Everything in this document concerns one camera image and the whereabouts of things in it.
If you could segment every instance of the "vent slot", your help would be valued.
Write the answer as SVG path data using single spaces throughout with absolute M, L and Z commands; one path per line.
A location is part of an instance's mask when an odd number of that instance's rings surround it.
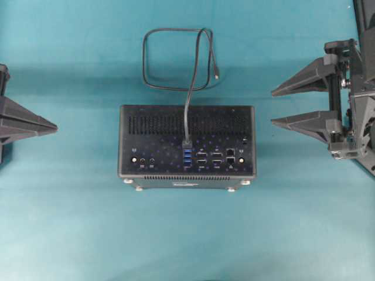
M 249 135 L 251 133 L 249 117 L 205 117 L 189 118 L 189 129 L 193 135 Z M 183 135 L 183 118 L 176 115 L 129 116 L 128 133 L 130 135 Z
M 230 180 L 229 176 L 145 176 L 145 180 Z

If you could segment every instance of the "teal surface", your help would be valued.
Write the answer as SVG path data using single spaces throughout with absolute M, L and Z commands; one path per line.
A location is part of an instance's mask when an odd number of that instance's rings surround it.
M 137 193 L 117 178 L 120 105 L 185 100 L 142 83 L 142 37 L 159 27 L 213 29 L 221 79 L 192 104 L 255 106 L 250 187 Z M 270 123 L 328 108 L 326 93 L 270 91 L 325 42 L 351 37 L 351 0 L 2 0 L 6 95 L 59 131 L 7 149 L 0 280 L 374 280 L 374 179 Z M 188 85 L 194 44 L 193 34 L 152 35 L 155 79 Z

